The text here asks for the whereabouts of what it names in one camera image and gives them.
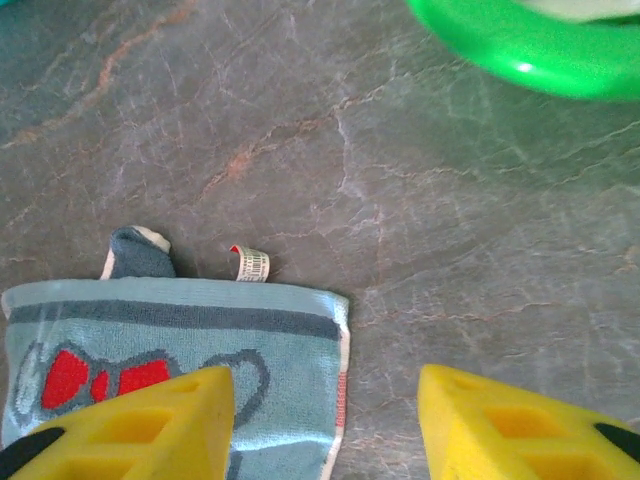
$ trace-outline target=floor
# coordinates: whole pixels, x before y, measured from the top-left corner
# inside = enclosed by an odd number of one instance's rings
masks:
[[[428,476],[427,362],[640,424],[637,105],[509,85],[401,0],[22,0],[0,64],[0,289],[141,224],[181,275],[240,243],[348,296],[335,479]]]

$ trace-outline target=fabric tag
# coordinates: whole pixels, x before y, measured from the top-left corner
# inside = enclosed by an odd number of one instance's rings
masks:
[[[266,282],[269,276],[269,255],[240,245],[231,247],[240,255],[240,268],[236,282]]]

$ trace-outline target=towel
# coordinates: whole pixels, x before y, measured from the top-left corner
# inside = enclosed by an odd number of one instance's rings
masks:
[[[212,365],[232,369],[227,478],[328,479],[345,423],[347,301],[308,288],[175,278],[170,244],[116,230],[102,280],[5,292],[4,445],[78,408]]]

